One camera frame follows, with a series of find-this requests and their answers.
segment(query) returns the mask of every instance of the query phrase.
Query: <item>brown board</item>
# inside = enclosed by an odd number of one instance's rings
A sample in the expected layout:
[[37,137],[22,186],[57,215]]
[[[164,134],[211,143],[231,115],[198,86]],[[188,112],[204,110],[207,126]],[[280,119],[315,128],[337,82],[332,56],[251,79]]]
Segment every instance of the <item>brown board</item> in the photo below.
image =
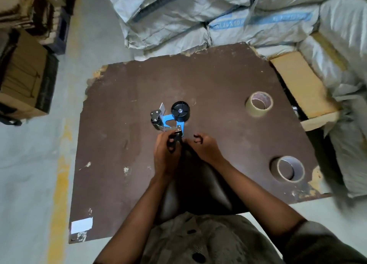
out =
[[[251,117],[244,106],[255,91],[267,92],[274,101],[273,108],[260,118]],[[308,184],[317,166],[313,147],[276,73],[245,43],[209,48],[191,56],[112,64],[87,95],[80,117],[70,214],[70,224],[93,217],[86,240],[112,236],[146,190],[154,175],[153,147],[159,133],[150,122],[150,112],[162,102],[167,114],[174,102],[186,101],[191,112],[184,136],[209,133],[227,160],[284,202],[321,197]],[[165,211],[179,213],[182,206],[195,212],[198,208],[190,208],[189,200],[205,201],[211,195],[219,202],[208,203],[197,214],[245,211],[211,167],[190,151],[185,153],[160,209],[163,220],[169,216]],[[270,173],[270,161],[285,155],[303,163],[306,175],[301,182],[281,183]],[[175,191],[186,192],[186,196]],[[204,199],[195,199],[200,195]],[[69,241],[80,239],[73,234]]]

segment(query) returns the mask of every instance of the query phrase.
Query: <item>sleeve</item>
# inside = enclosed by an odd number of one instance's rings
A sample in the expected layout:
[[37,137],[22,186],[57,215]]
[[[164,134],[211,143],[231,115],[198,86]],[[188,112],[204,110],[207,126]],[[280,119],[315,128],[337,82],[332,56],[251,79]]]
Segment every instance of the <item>sleeve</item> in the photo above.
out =
[[287,264],[363,263],[367,258],[340,241],[323,225],[307,221],[290,237],[283,251]]

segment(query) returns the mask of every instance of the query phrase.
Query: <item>gray floor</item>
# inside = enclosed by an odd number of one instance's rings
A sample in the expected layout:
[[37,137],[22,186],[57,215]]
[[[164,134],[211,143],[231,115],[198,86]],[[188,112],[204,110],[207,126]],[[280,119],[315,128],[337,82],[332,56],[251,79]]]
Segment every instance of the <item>gray floor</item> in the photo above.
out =
[[[86,80],[104,64],[133,59],[108,0],[77,0],[51,112],[0,126],[2,263],[92,263],[108,241],[67,244],[74,161]],[[60,175],[67,175],[60,181]],[[367,256],[367,200],[325,198],[293,205]],[[258,227],[251,215],[245,214]]]

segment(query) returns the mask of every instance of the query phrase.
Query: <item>forearm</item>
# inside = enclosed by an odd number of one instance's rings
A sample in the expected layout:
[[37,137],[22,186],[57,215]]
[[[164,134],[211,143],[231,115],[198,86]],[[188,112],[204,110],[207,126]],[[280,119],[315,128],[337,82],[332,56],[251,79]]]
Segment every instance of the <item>forearm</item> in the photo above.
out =
[[305,220],[286,203],[235,169],[228,161],[214,163],[213,167],[222,175],[275,244],[279,237]]
[[133,263],[140,257],[167,184],[166,178],[151,180],[148,189],[95,260],[96,264]]

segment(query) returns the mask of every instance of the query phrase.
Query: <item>person's right hand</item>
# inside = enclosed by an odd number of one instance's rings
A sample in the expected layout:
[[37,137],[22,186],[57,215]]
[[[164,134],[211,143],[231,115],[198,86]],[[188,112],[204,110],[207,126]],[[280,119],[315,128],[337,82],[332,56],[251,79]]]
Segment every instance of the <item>person's right hand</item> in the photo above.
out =
[[207,134],[195,134],[194,137],[195,139],[186,138],[184,142],[189,144],[203,161],[212,166],[225,161],[215,138]]

